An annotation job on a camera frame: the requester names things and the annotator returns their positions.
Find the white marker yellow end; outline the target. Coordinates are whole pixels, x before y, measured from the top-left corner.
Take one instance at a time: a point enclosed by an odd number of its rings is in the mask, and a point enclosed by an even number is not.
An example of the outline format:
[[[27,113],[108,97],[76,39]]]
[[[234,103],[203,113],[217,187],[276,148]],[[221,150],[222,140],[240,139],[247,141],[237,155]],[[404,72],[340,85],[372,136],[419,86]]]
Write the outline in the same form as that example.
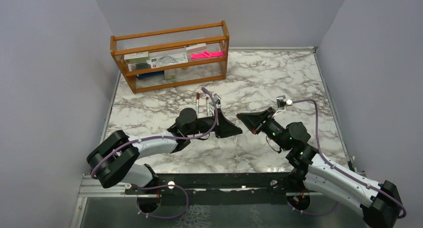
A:
[[[198,115],[199,115],[199,101],[200,101],[200,99],[199,99],[199,98],[197,98],[197,99],[196,99],[196,108],[195,108],[195,111],[196,111],[196,115],[197,115],[197,117],[198,117]]]

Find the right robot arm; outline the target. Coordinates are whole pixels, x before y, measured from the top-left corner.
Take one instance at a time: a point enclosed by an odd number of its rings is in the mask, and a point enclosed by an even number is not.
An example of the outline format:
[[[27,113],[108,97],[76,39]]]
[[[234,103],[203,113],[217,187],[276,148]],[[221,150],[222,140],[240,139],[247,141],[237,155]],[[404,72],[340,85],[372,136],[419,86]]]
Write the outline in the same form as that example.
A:
[[[263,132],[280,149],[288,151],[286,159],[293,167],[288,186],[299,192],[303,188],[328,196],[361,215],[372,228],[392,228],[400,218],[401,198],[395,184],[363,177],[331,161],[309,144],[310,134],[302,122],[286,127],[273,117],[275,109],[238,113],[237,118],[255,135]]]

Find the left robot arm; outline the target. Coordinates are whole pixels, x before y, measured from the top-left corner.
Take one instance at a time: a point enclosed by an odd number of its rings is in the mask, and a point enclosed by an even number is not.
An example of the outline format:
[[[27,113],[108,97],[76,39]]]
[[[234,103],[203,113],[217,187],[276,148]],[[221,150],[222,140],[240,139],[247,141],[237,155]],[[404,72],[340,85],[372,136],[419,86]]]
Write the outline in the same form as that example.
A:
[[[205,140],[210,133],[217,138],[242,134],[242,129],[226,119],[217,109],[213,116],[198,118],[192,108],[185,108],[175,123],[165,132],[150,137],[130,137],[118,130],[107,137],[86,158],[91,177],[103,188],[119,182],[137,185],[144,193],[151,193],[158,185],[158,176],[148,164],[135,162],[157,154],[182,151],[192,140]]]

